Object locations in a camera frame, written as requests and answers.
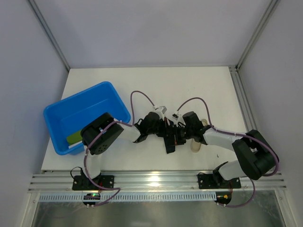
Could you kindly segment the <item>black paper napkin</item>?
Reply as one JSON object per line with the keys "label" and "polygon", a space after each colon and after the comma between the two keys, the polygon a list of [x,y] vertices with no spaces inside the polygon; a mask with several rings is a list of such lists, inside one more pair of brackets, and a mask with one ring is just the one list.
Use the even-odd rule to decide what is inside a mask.
{"label": "black paper napkin", "polygon": [[164,139],[164,145],[167,154],[175,152],[176,146],[178,144],[177,137],[178,137],[177,126],[173,123],[173,121],[164,118],[163,139]]}

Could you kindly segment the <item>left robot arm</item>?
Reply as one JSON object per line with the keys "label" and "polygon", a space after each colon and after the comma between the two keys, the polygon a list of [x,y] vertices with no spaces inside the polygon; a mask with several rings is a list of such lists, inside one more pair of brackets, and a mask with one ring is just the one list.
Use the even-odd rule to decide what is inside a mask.
{"label": "left robot arm", "polygon": [[149,112],[144,119],[130,125],[115,119],[110,113],[104,113],[81,131],[82,143],[86,146],[83,168],[80,175],[83,181],[90,182],[100,176],[100,156],[117,139],[141,143],[149,135],[158,134],[165,122],[165,112]]}

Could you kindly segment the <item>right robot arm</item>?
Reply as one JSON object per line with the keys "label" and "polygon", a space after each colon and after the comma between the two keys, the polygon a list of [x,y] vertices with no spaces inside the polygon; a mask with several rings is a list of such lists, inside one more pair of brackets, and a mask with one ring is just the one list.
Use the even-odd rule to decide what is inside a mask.
{"label": "right robot arm", "polygon": [[178,124],[178,142],[194,140],[197,143],[217,146],[233,151],[237,160],[224,162],[213,170],[212,178],[217,187],[225,186],[230,180],[248,177],[258,180],[272,168],[277,171],[279,158],[264,137],[257,130],[245,134],[215,129],[203,124],[193,111],[182,116],[183,123]]}

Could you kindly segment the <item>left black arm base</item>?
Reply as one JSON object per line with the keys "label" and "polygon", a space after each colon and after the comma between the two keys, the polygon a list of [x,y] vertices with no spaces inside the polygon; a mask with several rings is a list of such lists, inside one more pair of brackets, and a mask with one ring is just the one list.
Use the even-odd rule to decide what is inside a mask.
{"label": "left black arm base", "polygon": [[[92,179],[95,184],[98,186],[112,189],[114,188],[114,181],[115,177],[113,175],[99,175]],[[72,185],[73,191],[89,191],[89,190],[100,190],[99,187],[94,185],[87,177],[86,175],[77,175],[74,176],[73,185]]]}

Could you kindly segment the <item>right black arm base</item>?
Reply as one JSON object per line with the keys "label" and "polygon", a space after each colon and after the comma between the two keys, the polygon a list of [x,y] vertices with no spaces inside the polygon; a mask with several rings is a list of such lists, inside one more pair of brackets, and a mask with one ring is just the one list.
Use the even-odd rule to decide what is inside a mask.
{"label": "right black arm base", "polygon": [[219,175],[198,173],[197,181],[199,189],[240,189],[241,182],[239,178],[224,180]]}

